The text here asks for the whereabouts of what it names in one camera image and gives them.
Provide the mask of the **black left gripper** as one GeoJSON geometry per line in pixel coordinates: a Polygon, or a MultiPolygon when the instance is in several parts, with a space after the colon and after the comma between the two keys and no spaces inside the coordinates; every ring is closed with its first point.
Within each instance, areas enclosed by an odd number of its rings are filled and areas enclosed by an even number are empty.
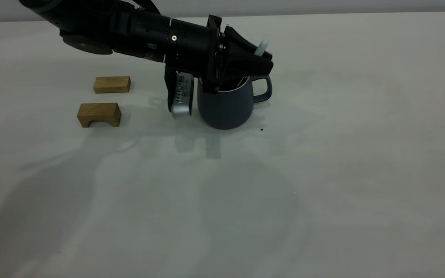
{"type": "MultiPolygon", "coordinates": [[[[218,90],[221,77],[222,52],[225,48],[221,37],[222,19],[210,15],[206,26],[182,20],[169,19],[166,49],[166,87],[168,93],[175,92],[176,76],[179,72],[201,78],[206,89],[218,90]]],[[[254,45],[242,37],[235,28],[228,26],[228,40],[251,54],[228,54],[226,57],[226,79],[237,79],[247,75],[268,75],[273,69],[273,55],[267,51],[269,42],[262,39],[254,45]]]]}

